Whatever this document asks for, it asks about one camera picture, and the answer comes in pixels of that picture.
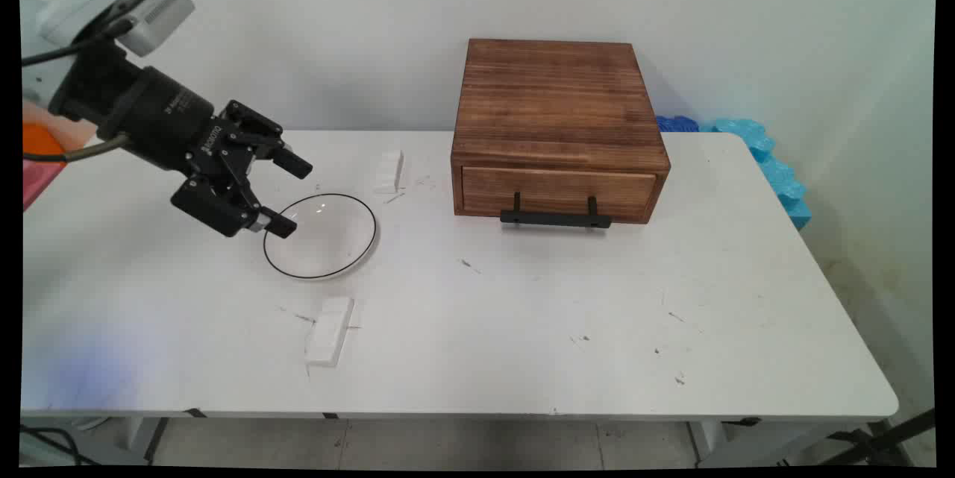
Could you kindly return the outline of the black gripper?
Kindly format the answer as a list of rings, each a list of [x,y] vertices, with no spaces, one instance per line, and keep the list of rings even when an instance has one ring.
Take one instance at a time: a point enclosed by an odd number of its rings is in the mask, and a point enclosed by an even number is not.
[[[223,145],[251,149],[305,179],[313,165],[291,151],[284,129],[239,101],[216,111],[183,84],[152,66],[140,68],[112,40],[90,40],[74,47],[75,62],[54,95],[57,114],[86,120],[98,128],[98,148],[54,154],[52,162],[74,162],[125,149],[163,170],[187,177],[172,205],[222,236],[241,230],[266,231],[287,238],[298,224],[254,195],[247,174],[232,175]]]

